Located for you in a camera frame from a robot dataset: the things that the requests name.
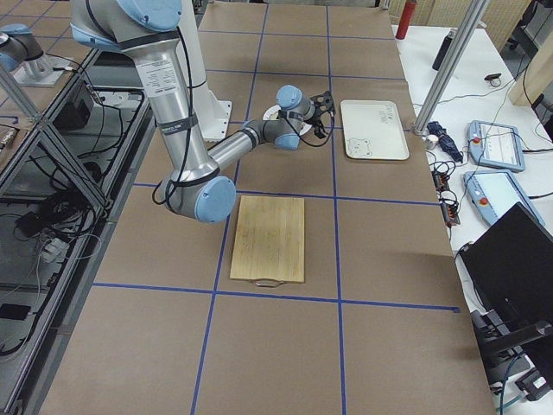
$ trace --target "wooden cutting board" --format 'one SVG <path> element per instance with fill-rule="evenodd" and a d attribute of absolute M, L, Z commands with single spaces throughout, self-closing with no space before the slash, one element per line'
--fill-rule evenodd
<path fill-rule="evenodd" d="M 231 279 L 303 283 L 304 200 L 242 196 Z"/>

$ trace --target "white table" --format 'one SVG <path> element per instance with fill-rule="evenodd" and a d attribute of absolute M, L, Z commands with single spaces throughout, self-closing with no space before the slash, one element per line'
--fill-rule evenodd
<path fill-rule="evenodd" d="M 444 36 L 448 32 L 449 28 L 412 26 L 409 28 L 404 40 L 396 41 L 405 77 L 409 82 L 413 103 L 422 104 L 428 94 L 436 75 L 436 71 L 432 69 L 432 62 L 442 45 Z M 500 87 L 493 88 L 488 82 L 484 81 L 484 77 L 490 73 L 502 73 L 502 84 Z M 515 106 L 511 104 L 508 98 L 505 99 L 506 94 L 512 85 L 514 85 L 514 81 L 484 29 L 477 29 L 475 31 L 464 55 L 461 57 L 459 65 L 455 69 L 451 81 L 449 81 L 442 100 L 457 95 L 481 95 L 489 93 L 493 89 L 499 90 L 507 84 L 507 87 L 486 97 L 467 97 L 439 104 L 433 114 L 432 120 L 440 122 L 447 129 L 449 136 L 455 140 L 460 150 L 467 146 L 467 128 L 469 123 L 475 119 L 489 122 L 495 119 L 495 122 L 498 124 L 515 125 L 518 128 L 520 136 L 531 149 L 553 147 L 550 141 L 547 142 L 536 134 L 535 131 L 543 137 L 547 137 L 545 130 L 539 124 L 539 120 L 532 109 L 529 106 Z M 418 112 L 419 109 L 420 106 L 415 105 L 415 111 Z M 433 152 L 438 160 L 451 160 L 439 148 Z M 526 194 L 543 195 L 553 191 L 553 180 L 551 180 L 553 152 L 536 155 L 524 154 L 524 160 L 526 170 L 516 174 L 516 177 Z M 469 159 L 467 164 L 458 167 L 453 173 L 449 186 L 459 198 L 462 197 L 465 191 L 462 183 L 463 173 L 475 170 L 476 167 L 476 163 Z M 478 171 L 485 169 L 487 168 L 478 167 Z M 550 233 L 553 233 L 553 196 L 537 199 L 533 202 L 545 221 L 545 227 Z M 454 251 L 458 250 L 468 241 L 477 240 L 489 228 L 470 202 L 468 195 L 465 195 L 462 200 L 460 219 L 461 224 L 453 227 L 452 231 L 451 247 Z M 457 261 L 457 268 L 470 310 L 481 310 L 481 306 L 475 300 L 470 277 L 459 259 Z M 519 376 L 515 375 L 509 380 L 505 390 L 505 402 L 520 393 L 513 383 Z M 514 406 L 505 409 L 504 413 L 517 415 L 553 414 L 553 393 L 548 393 L 538 402 L 529 402 L 523 399 Z"/>

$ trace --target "blue joint cap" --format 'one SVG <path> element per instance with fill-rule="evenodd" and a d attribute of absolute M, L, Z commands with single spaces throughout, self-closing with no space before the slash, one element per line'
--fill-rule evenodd
<path fill-rule="evenodd" d="M 72 23 L 71 30 L 73 31 L 73 39 L 82 45 L 93 49 L 105 50 L 106 52 L 121 52 L 119 45 L 111 39 L 89 33 Z"/>
<path fill-rule="evenodd" d="M 0 54 L 0 65 L 2 65 L 6 71 L 11 72 L 19 66 L 19 63 L 7 54 Z"/>
<path fill-rule="evenodd" d="M 276 102 L 287 111 L 296 107 L 302 100 L 303 94 L 298 88 L 292 85 L 285 85 L 276 93 Z"/>
<path fill-rule="evenodd" d="M 4 32 L 6 35 L 31 35 L 31 29 L 22 23 L 7 24 L 0 28 L 0 32 Z"/>
<path fill-rule="evenodd" d="M 194 215 L 200 222 L 217 223 L 231 214 L 236 201 L 236 187 L 231 179 L 218 176 L 201 188 Z"/>
<path fill-rule="evenodd" d="M 283 150 L 297 150 L 300 145 L 300 138 L 294 132 L 282 134 L 275 140 L 275 146 Z"/>
<path fill-rule="evenodd" d="M 117 2 L 128 17 L 154 32 L 174 30 L 181 20 L 181 0 L 117 0 Z"/>

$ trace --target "black cylindrical object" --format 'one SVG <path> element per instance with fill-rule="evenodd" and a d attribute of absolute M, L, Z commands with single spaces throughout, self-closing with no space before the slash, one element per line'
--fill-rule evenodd
<path fill-rule="evenodd" d="M 440 46 L 440 50 L 438 50 L 438 55 L 434 59 L 434 63 L 432 64 L 432 69 L 437 71 L 440 69 L 440 65 L 442 64 L 443 58 L 446 56 L 446 53 L 448 52 L 449 45 L 451 45 L 451 41 L 453 40 L 455 36 L 455 29 L 449 30 L 449 33 L 446 37 L 443 38 L 442 45 Z"/>

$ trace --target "robotic arm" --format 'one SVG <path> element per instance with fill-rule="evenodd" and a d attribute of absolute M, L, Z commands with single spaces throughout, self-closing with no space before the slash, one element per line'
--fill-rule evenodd
<path fill-rule="evenodd" d="M 321 115 L 331 112 L 330 93 L 305 97 L 294 86 L 283 86 L 276 101 L 279 118 L 251 121 L 207 151 L 194 113 L 193 90 L 178 65 L 176 29 L 181 19 L 181 0 L 71 0 L 73 37 L 91 48 L 127 54 L 137 67 L 152 106 L 173 172 L 156 193 L 168 209 L 202 222 L 219 222 L 232 211 L 234 183 L 219 172 L 237 162 L 260 144 L 295 150 L 302 122 L 315 126 L 324 137 Z M 182 39 L 189 65 L 185 40 Z"/>
<path fill-rule="evenodd" d="M 9 24 L 0 28 L 0 65 L 8 72 L 22 62 L 30 78 L 40 80 L 53 71 L 31 30 L 24 24 Z"/>

